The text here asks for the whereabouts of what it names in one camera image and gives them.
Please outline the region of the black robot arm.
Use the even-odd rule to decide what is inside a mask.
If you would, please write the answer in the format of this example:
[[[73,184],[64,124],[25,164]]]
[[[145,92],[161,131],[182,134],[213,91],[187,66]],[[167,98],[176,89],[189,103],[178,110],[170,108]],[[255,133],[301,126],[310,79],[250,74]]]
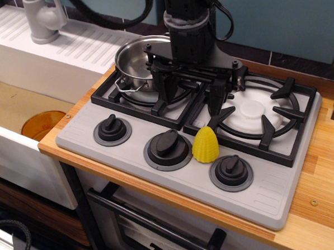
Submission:
[[[242,62],[217,45],[215,12],[230,13],[219,0],[165,0],[165,8],[163,18],[170,41],[144,49],[160,98],[170,103],[183,78],[204,80],[210,85],[209,113],[216,116],[242,67]]]

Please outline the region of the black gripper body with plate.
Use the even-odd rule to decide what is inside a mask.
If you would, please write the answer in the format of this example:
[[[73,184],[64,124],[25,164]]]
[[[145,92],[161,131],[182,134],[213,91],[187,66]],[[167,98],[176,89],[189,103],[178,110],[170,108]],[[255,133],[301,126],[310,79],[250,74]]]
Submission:
[[[216,17],[205,16],[196,20],[165,18],[170,42],[154,43],[144,49],[148,55],[148,70],[155,59],[178,65],[173,75],[181,79],[202,81],[227,81],[226,92],[244,91],[247,68],[237,59],[227,55],[217,46]]]

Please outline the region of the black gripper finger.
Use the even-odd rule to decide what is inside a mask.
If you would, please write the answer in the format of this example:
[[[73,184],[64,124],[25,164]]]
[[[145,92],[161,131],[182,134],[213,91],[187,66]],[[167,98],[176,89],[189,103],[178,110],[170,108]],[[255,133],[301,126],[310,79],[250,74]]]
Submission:
[[[209,114],[216,116],[220,114],[224,100],[227,96],[226,92],[227,81],[216,80],[209,85]]]
[[[166,104],[171,103],[177,92],[180,78],[179,76],[173,75],[176,69],[178,69],[178,65],[162,59],[155,59],[150,67],[156,90],[161,100]]]

